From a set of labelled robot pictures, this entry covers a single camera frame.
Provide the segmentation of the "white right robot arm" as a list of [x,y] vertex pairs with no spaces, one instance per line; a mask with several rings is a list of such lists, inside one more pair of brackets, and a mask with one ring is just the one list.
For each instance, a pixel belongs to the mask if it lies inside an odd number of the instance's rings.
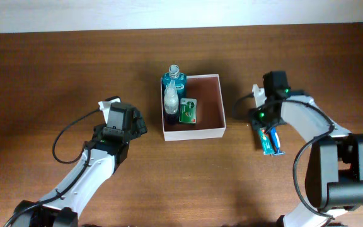
[[331,221],[363,206],[363,134],[340,126],[303,90],[293,90],[283,71],[263,75],[253,85],[250,124],[265,155],[283,152],[276,128],[290,125],[304,139],[292,177],[298,206],[277,220],[277,226],[330,226]]

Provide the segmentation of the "blue white toothbrush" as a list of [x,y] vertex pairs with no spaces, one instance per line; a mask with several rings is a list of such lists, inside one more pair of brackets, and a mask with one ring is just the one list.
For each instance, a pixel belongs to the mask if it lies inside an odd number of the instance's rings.
[[277,153],[280,152],[280,141],[279,141],[279,137],[277,134],[277,131],[275,128],[271,128],[270,132],[269,132],[270,136],[271,136],[271,140],[275,146],[275,150]]

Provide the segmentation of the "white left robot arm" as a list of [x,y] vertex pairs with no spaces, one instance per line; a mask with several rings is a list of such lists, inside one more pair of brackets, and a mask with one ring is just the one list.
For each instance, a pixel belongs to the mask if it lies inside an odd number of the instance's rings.
[[77,226],[98,188],[127,158],[130,142],[147,132],[141,112],[115,99],[100,102],[104,123],[84,142],[75,167],[39,201],[21,201],[6,226]]

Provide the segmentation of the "blue mouthwash bottle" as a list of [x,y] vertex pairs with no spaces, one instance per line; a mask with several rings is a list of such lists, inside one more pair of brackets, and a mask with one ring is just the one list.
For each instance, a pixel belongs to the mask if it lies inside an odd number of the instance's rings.
[[170,84],[171,80],[175,81],[176,91],[179,98],[187,97],[187,76],[180,72],[180,68],[173,64],[169,67],[168,72],[162,76],[162,90],[164,93],[166,87]]

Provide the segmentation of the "clear spray bottle dark liquid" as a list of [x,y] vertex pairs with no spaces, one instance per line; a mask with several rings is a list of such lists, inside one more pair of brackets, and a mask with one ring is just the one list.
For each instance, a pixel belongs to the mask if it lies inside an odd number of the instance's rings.
[[179,99],[175,80],[172,79],[164,91],[164,116],[169,125],[178,121]]

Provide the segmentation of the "blue disposable razor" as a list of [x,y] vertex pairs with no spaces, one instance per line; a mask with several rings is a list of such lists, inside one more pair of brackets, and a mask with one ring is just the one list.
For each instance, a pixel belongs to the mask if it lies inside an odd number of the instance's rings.
[[272,156],[284,155],[285,153],[280,148],[280,140],[278,134],[276,132],[272,132],[271,137],[274,145],[274,153],[272,154]]

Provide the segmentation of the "Colgate toothpaste tube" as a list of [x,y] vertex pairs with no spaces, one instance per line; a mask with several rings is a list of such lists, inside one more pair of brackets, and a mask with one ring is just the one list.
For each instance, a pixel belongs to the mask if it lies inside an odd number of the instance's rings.
[[258,130],[258,135],[260,138],[260,142],[263,149],[264,155],[271,155],[274,154],[274,147],[272,145],[272,142],[268,136],[268,134],[265,133],[265,129],[261,128]]

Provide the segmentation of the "white cardboard box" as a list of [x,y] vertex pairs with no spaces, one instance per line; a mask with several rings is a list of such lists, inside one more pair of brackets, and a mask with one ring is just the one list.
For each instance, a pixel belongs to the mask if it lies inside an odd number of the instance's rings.
[[226,116],[218,74],[187,76],[187,96],[197,100],[195,124],[169,125],[162,118],[165,141],[220,138],[226,130]]

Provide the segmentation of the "green soap bar pack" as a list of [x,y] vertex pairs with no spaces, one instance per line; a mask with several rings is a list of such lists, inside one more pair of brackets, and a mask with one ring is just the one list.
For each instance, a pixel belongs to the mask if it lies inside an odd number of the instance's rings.
[[197,123],[197,100],[193,98],[182,98],[180,100],[179,123]]

